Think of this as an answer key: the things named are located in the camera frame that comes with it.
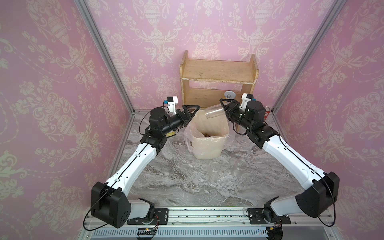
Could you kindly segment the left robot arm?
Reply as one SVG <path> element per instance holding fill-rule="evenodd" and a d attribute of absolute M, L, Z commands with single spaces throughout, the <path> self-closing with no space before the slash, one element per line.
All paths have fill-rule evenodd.
<path fill-rule="evenodd" d="M 149 126 L 131 157 L 104 183 L 96 182 L 92 187 L 87 214 L 117 229 L 131 219 L 151 221 L 155 214 L 154 204 L 143 199 L 130 202 L 129 192 L 145 167 L 163 149 L 167 134 L 186 127 L 199 109 L 198 105 L 183 105 L 172 116 L 162 107 L 152 109 Z"/>

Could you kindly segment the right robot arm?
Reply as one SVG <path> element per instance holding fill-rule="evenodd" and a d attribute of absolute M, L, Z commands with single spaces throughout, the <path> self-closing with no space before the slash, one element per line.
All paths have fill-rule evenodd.
<path fill-rule="evenodd" d="M 260 149 L 278 160 L 299 182 L 302 193 L 284 198 L 273 198 L 264 204 L 265 221 L 275 224 L 285 215 L 304 213 L 319 218 L 329 207 L 336 208 L 340 178 L 334 172 L 326 173 L 291 148 L 281 135 L 265 123 L 266 109 L 255 99 L 220 99 L 227 119 L 245 129 L 247 136 Z"/>

